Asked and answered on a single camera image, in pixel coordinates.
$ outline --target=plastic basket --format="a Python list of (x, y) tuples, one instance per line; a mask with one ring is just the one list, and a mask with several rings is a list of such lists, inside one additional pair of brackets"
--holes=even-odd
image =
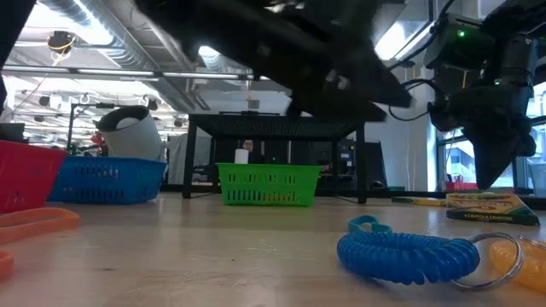
[(225, 205), (312, 206), (320, 166), (218, 163)]
[(0, 213), (44, 206), (65, 153), (0, 141)]
[(166, 163), (134, 158), (67, 157), (49, 201), (130, 205), (157, 197)]

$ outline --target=black cable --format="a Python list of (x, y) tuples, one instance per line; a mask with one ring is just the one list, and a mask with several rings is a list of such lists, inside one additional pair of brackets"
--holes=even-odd
[(394, 68), (400, 67), (405, 62), (407, 62), (407, 61), (413, 59), (414, 57), (416, 57), (417, 55), (419, 55), (421, 52), (423, 52), (426, 48), (428, 48), (428, 46), (430, 46), (433, 43), (434, 39), (438, 35), (438, 31), (436, 31), (436, 26), (438, 26), (438, 20), (442, 19), (442, 17), (444, 17), (447, 14), (447, 10), (450, 8), (450, 6), (451, 6), (451, 4), (453, 4), (453, 2), (455, 2), (455, 0), (448, 1), (445, 4), (444, 8), (440, 11), (440, 14), (438, 15), (438, 18), (435, 21), (436, 24), (431, 28), (431, 34), (432, 35), (427, 40), (427, 42), (425, 44), (423, 44), (419, 49), (417, 49), (416, 51), (414, 51), (410, 55), (408, 55), (405, 59), (403, 59), (401, 61), (398, 61), (395, 64), (389, 66), (388, 70), (392, 70)]
[[(415, 88), (415, 87), (417, 87), (419, 85), (422, 85), (422, 84), (426, 84), (426, 85), (430, 86), (434, 90), (434, 93), (436, 94), (436, 100), (438, 100), (440, 97), (444, 97), (444, 92), (442, 91), (442, 89), (440, 89), (440, 87), (437, 84), (435, 84), (432, 80), (429, 80), (429, 79), (423, 79), (423, 78), (413, 79), (413, 80), (402, 83), (402, 86), (407, 87), (409, 85), (415, 85), (415, 86), (411, 87), (411, 89), (413, 89), (413, 88)], [(421, 117), (427, 115), (428, 113), (429, 113), (429, 111), (427, 110), (423, 114), (417, 115), (414, 118), (403, 119), (403, 118), (400, 118), (399, 116), (395, 115), (392, 112), (392, 106), (389, 106), (389, 114), (391, 114), (391, 116), (393, 118), (395, 118), (397, 120), (400, 120), (400, 121), (404, 121), (404, 122), (410, 122), (410, 121), (420, 119)]]

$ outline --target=orange plastic object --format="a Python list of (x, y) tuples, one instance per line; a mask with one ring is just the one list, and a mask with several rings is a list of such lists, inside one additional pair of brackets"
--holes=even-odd
[[(524, 240), (520, 240), (526, 259), (514, 281), (546, 293), (546, 251)], [(515, 245), (502, 240), (489, 247), (489, 260), (498, 273), (507, 272), (515, 261)]]
[[(78, 227), (79, 215), (59, 208), (38, 208), (0, 216), (0, 243)], [(0, 281), (14, 270), (14, 257), (0, 251)]]

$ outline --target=metal key ring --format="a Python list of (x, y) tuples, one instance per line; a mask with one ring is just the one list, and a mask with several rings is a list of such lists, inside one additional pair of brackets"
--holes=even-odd
[(516, 248), (516, 258), (514, 261), (514, 264), (512, 265), (512, 268), (506, 274), (503, 276), (493, 280), (488, 281), (483, 284), (479, 285), (466, 285), (462, 284), (459, 281), (453, 281), (453, 283), (459, 287), (462, 290), (470, 290), (470, 291), (484, 291), (484, 290), (491, 290), (493, 288), (499, 287), (507, 283), (508, 281), (512, 280), (521, 270), (521, 267), (523, 267), (523, 261), (525, 260), (525, 254), (523, 253), (523, 248), (521, 248), (520, 243), (511, 235), (507, 235), (504, 233), (491, 233), (491, 234), (482, 234), (482, 235), (476, 235), (473, 238), (471, 238), (469, 241), (473, 244), (490, 238), (501, 238), (511, 241), (515, 244)]
[(536, 240), (528, 239), (528, 238), (524, 237), (523, 235), (518, 235), (518, 239), (523, 240), (523, 241), (531, 244), (532, 246), (538, 247), (538, 248), (546, 251), (546, 246), (544, 244), (536, 241)]

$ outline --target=person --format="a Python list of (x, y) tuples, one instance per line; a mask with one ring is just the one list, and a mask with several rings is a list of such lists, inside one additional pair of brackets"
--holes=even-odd
[(254, 152), (253, 140), (245, 140), (242, 148), (248, 150), (248, 164), (264, 164), (265, 157), (261, 153)]

